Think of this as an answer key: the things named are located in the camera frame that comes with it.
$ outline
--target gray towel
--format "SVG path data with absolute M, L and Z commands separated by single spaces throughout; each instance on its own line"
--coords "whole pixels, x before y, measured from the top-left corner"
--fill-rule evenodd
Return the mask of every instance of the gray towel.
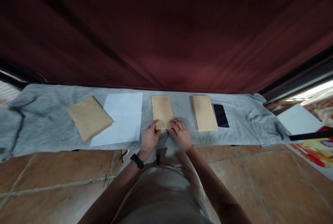
M 151 96 L 167 94 L 175 118 L 188 126 L 196 146 L 262 145 L 289 141 L 287 131 L 277 117 L 263 107 L 265 99 L 259 94 L 229 95 L 32 84 L 12 101 L 9 109 L 1 111 L 1 158 L 75 149 L 139 148 L 141 140 L 90 148 L 90 140 L 82 141 L 66 111 L 66 107 L 89 96 L 94 96 L 103 106 L 108 94 L 128 92 L 143 93 L 141 135 L 153 121 Z M 230 128 L 198 132 L 190 100 L 192 95 L 208 95 L 212 103 L 223 104 Z M 172 134 L 163 133 L 157 148 L 175 145 Z

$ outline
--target white sheet of paper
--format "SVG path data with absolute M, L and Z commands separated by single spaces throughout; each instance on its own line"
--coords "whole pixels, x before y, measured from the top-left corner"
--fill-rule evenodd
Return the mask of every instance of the white sheet of paper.
M 278 115 L 278 119 L 292 135 L 316 132 L 323 124 L 300 104 Z
M 140 139 L 142 93 L 108 94 L 103 109 L 112 118 L 110 127 L 95 136 L 90 147 Z

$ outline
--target black wristwatch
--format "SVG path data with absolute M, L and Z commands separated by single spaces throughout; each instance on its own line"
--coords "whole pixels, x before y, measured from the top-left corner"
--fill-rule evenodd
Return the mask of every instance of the black wristwatch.
M 140 158 L 136 154 L 133 154 L 131 156 L 131 161 L 134 161 L 136 163 L 136 165 L 138 165 L 139 169 L 143 169 L 143 167 L 145 166 L 143 164 L 143 161 L 141 161 Z

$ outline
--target kraft paper envelope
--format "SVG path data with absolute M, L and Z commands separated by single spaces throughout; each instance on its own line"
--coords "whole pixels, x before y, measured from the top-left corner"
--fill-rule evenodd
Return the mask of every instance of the kraft paper envelope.
M 219 130 L 211 98 L 209 96 L 193 96 L 191 101 L 197 121 L 198 131 Z
M 173 119 L 173 111 L 170 97 L 168 95 L 152 96 L 154 121 L 159 120 L 156 125 L 157 130 L 167 132 L 171 129 L 169 121 Z
M 67 112 L 73 119 L 83 141 L 96 136 L 110 127 L 113 122 L 92 96 L 69 106 Z

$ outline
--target phone screen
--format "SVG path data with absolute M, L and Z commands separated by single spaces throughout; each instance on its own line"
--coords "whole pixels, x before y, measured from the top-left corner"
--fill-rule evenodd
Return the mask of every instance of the phone screen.
M 221 128 L 229 128 L 227 116 L 225 115 L 224 107 L 222 104 L 213 104 L 215 118 L 217 125 Z

